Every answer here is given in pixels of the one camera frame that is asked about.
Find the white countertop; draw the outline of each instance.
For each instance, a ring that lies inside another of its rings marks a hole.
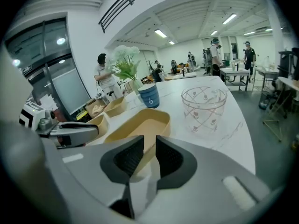
[[[239,68],[239,70],[237,70],[237,68],[235,68],[235,70],[233,70],[232,68],[221,68],[220,71],[230,74],[230,73],[249,73],[249,70],[245,70],[243,68]]]
[[[174,76],[166,76],[165,80],[178,80],[178,79],[185,79],[185,78],[191,78],[191,77],[196,77],[197,74],[196,72],[191,72],[191,73],[185,73],[185,76],[183,74],[180,75],[174,75]]]
[[[294,89],[294,90],[296,90],[296,91],[299,91],[299,87],[297,87],[297,86],[294,85],[294,83],[293,83],[294,81],[293,81],[293,80],[290,80],[290,79],[285,78],[285,77],[278,77],[278,79],[279,79],[282,83],[284,83],[284,84],[286,84],[287,86],[291,87],[292,89]]]
[[[222,118],[217,125],[215,136],[210,140],[199,138],[184,125],[185,116],[181,93],[186,88],[199,86],[223,89],[228,93]],[[160,106],[157,110],[169,113],[171,117],[171,138],[218,150],[241,164],[251,173],[256,173],[254,152],[246,121],[235,98],[219,77],[194,77],[159,82],[157,88],[160,96]],[[110,133],[143,109],[144,106],[136,106],[136,103],[138,103],[135,102],[136,99],[138,98],[135,92],[127,95],[127,110],[118,116],[109,118],[104,113],[109,122],[109,130],[103,137],[94,140],[89,145],[103,143]]]

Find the flower vase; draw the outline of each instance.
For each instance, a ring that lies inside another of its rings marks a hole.
[[[132,88],[133,88],[133,90],[135,91],[136,94],[139,93],[138,89],[142,86],[143,86],[143,84],[142,84],[140,79],[133,80],[133,87]]]

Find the shelf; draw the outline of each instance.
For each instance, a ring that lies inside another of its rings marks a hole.
[[[226,86],[246,86],[246,84],[243,83],[243,82],[240,82],[240,81],[233,82],[233,83],[230,83],[230,82],[227,81]]]

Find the glass bowl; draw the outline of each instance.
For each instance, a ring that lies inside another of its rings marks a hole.
[[[208,86],[183,90],[185,125],[200,136],[215,135],[224,112],[227,93]]]

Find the stool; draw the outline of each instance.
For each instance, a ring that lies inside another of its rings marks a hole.
[[[292,100],[292,106],[291,106],[291,112],[292,113],[297,113],[298,108],[299,108],[299,101],[293,99]]]

